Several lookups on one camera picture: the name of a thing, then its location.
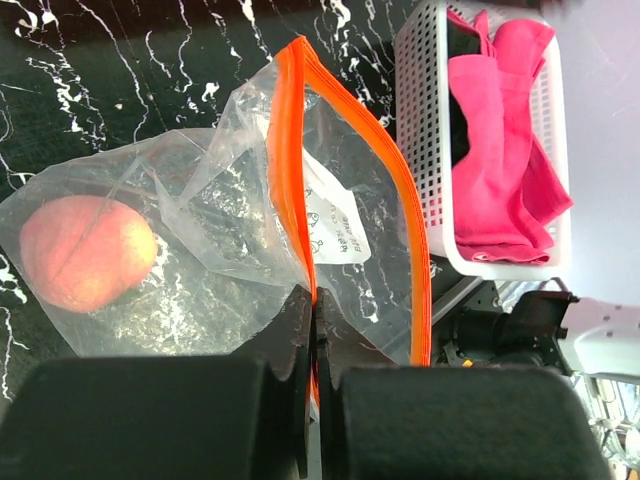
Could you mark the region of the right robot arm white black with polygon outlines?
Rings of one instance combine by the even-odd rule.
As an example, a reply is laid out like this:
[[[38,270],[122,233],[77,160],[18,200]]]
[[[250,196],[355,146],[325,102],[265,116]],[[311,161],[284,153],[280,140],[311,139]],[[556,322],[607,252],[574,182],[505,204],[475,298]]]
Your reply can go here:
[[[639,309],[552,291],[527,292],[509,312],[469,302],[436,322],[432,361],[531,365],[637,384]]]

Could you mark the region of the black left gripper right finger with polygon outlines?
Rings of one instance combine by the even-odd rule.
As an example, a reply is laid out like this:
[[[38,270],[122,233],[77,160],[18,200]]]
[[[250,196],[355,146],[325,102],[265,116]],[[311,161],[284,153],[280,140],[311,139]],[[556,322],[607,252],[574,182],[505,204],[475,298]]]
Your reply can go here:
[[[328,290],[315,309],[326,479],[606,479],[567,377],[531,365],[399,367]]]

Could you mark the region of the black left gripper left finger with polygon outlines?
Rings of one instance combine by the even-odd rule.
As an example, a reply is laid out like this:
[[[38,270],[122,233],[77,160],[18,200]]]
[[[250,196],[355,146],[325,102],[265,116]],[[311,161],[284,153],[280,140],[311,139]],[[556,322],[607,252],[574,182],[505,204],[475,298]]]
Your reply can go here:
[[[303,479],[312,298],[227,355],[39,366],[1,423],[5,479]]]

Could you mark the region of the clear zip bag orange seal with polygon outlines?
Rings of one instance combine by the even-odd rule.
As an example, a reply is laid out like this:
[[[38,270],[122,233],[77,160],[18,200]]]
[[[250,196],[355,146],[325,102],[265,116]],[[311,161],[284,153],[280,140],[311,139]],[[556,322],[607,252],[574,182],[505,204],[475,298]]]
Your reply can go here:
[[[88,312],[34,293],[22,226],[72,195],[136,210],[157,242],[149,274]],[[399,148],[304,37],[229,96],[217,125],[171,130],[50,166],[1,204],[1,248],[82,357],[227,354],[296,286],[333,295],[400,365],[426,366],[431,280],[422,208]]]

